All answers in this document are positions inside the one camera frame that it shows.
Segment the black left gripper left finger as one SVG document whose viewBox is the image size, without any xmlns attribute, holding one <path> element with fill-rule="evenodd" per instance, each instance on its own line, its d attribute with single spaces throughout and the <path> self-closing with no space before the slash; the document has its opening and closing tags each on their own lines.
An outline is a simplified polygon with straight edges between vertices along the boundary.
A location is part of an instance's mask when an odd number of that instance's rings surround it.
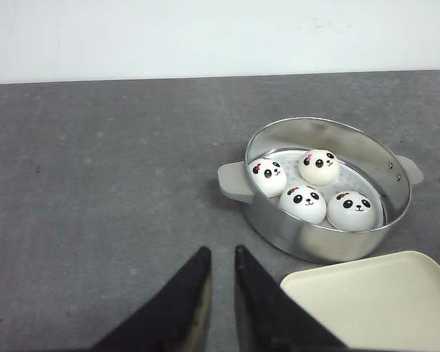
<svg viewBox="0 0 440 352">
<path fill-rule="evenodd" d="M 93 351 L 204 351 L 211 311 L 211 252 L 201 247 L 146 304 Z"/>
</svg>

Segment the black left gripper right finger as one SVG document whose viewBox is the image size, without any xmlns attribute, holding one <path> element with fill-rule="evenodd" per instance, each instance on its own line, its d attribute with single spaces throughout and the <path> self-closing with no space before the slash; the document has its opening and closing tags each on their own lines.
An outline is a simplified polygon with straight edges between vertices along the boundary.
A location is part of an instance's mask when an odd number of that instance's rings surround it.
<svg viewBox="0 0 440 352">
<path fill-rule="evenodd" d="M 241 351 L 347 351 L 295 303 L 245 246 L 235 248 L 235 319 Z"/>
</svg>

